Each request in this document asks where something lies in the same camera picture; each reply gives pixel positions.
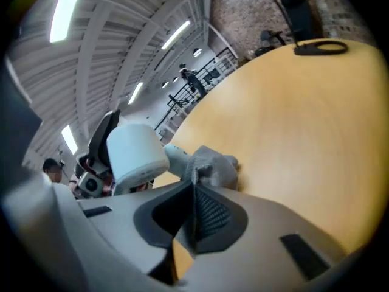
person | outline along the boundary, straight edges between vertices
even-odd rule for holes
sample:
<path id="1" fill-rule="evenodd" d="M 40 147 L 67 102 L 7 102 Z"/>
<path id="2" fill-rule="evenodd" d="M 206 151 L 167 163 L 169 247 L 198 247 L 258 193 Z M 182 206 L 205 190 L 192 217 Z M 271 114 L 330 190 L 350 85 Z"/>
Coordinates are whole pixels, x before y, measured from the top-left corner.
<path id="1" fill-rule="evenodd" d="M 207 95 L 207 91 L 205 90 L 204 86 L 200 80 L 196 78 L 195 71 L 187 69 L 186 64 L 180 64 L 180 74 L 181 78 L 187 81 L 191 88 L 193 86 L 199 91 L 201 98 Z"/>
<path id="2" fill-rule="evenodd" d="M 60 183 L 62 180 L 62 168 L 53 158 L 47 158 L 42 166 L 44 173 L 48 175 L 53 183 Z"/>

white wall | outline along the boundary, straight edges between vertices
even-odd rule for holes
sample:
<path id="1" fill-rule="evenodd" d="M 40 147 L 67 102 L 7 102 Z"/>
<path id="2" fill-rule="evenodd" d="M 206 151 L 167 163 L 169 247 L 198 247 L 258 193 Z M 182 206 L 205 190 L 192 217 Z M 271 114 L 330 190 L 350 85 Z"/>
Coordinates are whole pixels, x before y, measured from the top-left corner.
<path id="1" fill-rule="evenodd" d="M 202 53 L 198 57 L 193 56 L 193 49 L 196 47 L 202 48 Z M 215 53 L 208 46 L 204 45 L 203 41 L 195 43 L 169 68 L 160 81 L 161 84 L 164 81 L 169 81 L 169 84 L 164 89 L 160 88 L 148 95 L 139 96 L 133 104 L 122 111 L 123 117 L 128 122 L 143 123 L 155 128 L 170 108 L 167 105 L 170 101 L 168 95 L 175 95 L 185 85 L 183 79 L 179 77 L 179 65 L 185 63 L 189 69 L 200 70 L 214 57 Z M 174 77 L 179 78 L 175 83 L 173 83 Z"/>

brick wall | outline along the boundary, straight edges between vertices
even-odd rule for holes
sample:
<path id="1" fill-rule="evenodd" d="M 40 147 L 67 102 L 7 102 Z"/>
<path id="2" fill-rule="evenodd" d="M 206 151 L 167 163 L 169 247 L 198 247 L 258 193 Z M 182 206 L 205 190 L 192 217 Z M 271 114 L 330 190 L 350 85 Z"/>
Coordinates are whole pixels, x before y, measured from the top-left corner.
<path id="1" fill-rule="evenodd" d="M 367 26 L 348 0 L 309 0 L 309 3 L 314 17 L 321 23 L 324 37 L 374 45 Z M 249 57 L 249 51 L 260 46 L 262 30 L 289 31 L 273 0 L 212 0 L 210 21 L 240 57 Z M 285 34 L 283 38 L 287 43 L 292 42 Z M 210 47 L 217 50 L 218 43 L 217 36 L 210 34 Z"/>

black cable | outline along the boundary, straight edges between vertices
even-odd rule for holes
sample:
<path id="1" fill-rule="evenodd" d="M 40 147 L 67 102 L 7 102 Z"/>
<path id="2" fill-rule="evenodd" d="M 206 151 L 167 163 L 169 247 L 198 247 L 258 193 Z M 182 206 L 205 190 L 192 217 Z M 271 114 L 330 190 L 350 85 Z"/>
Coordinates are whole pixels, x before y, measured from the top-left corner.
<path id="1" fill-rule="evenodd" d="M 284 9 L 283 9 L 282 6 L 278 3 L 278 1 L 277 1 L 277 0 L 273 0 L 273 1 L 276 3 L 277 7 L 280 9 L 282 16 L 284 17 L 284 19 L 285 19 L 285 21 L 286 21 L 286 24 L 288 25 L 289 30 L 291 31 L 293 41 L 294 41 L 294 43 L 296 44 L 296 47 L 298 47 L 298 43 L 297 43 L 297 40 L 296 40 L 296 36 L 294 35 L 293 28 L 292 28 L 292 24 L 291 24 L 291 22 L 289 21 L 289 18 L 288 18 L 287 15 L 285 14 Z"/>

ceiling light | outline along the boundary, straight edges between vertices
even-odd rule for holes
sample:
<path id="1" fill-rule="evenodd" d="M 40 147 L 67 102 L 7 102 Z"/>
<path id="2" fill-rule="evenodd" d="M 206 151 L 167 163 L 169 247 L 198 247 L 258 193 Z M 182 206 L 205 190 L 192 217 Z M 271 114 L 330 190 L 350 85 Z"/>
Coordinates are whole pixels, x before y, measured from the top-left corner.
<path id="1" fill-rule="evenodd" d="M 202 51 L 202 49 L 195 48 L 195 49 L 193 50 L 193 56 L 194 56 L 194 57 L 199 56 L 199 55 L 201 54 L 201 51 Z"/>
<path id="2" fill-rule="evenodd" d="M 166 43 L 162 46 L 162 50 L 166 50 L 167 47 L 170 45 L 170 43 L 172 43 L 173 40 L 176 39 L 177 36 L 178 36 L 185 28 L 187 28 L 187 27 L 189 26 L 189 24 L 190 24 L 190 21 L 184 22 L 184 23 L 181 25 L 181 27 L 178 28 L 178 29 L 176 30 L 176 32 L 175 32 L 174 34 L 171 35 L 171 37 L 169 38 L 169 40 L 166 41 Z"/>
<path id="3" fill-rule="evenodd" d="M 72 152 L 72 155 L 78 150 L 77 144 L 75 143 L 75 140 L 73 138 L 73 134 L 71 132 L 71 128 L 69 125 L 67 125 L 61 132 L 63 139 L 66 142 L 66 145 L 69 147 L 70 151 Z"/>
<path id="4" fill-rule="evenodd" d="M 58 0 L 51 24 L 51 43 L 66 38 L 76 2 L 77 0 Z"/>
<path id="5" fill-rule="evenodd" d="M 129 104 L 132 104 L 134 99 L 136 98 L 136 95 L 138 94 L 139 90 L 140 90 L 140 87 L 142 86 L 143 82 L 139 82 L 138 85 L 136 86 L 135 88 L 135 91 L 133 93 L 133 96 L 131 96 L 131 98 L 129 99 Z"/>

